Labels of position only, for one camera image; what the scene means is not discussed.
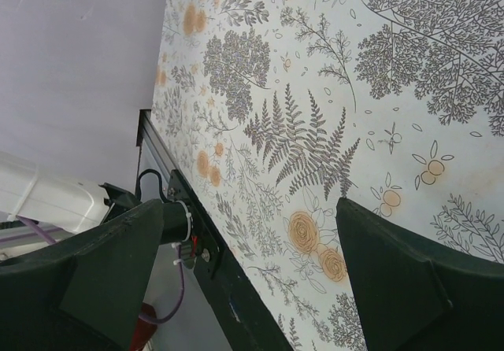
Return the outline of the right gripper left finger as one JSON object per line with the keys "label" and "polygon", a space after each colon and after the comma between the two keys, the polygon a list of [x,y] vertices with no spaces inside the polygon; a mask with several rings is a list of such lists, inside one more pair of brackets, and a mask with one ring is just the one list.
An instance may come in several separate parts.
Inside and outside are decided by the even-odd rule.
{"label": "right gripper left finger", "polygon": [[3,350],[129,349],[163,229],[150,200],[1,263]]}

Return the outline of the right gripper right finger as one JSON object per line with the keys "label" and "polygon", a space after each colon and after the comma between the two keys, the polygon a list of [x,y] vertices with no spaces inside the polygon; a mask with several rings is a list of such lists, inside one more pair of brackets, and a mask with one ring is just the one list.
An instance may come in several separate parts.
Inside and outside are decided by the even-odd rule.
{"label": "right gripper right finger", "polygon": [[347,198],[336,223],[370,350],[501,350],[503,266],[399,227]]}

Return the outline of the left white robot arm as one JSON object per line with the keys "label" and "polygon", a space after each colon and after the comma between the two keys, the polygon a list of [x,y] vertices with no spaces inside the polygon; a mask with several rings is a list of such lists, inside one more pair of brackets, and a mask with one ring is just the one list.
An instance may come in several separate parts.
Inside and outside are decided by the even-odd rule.
{"label": "left white robot arm", "polygon": [[1,213],[78,234],[137,206],[129,191],[52,172],[1,152]]}

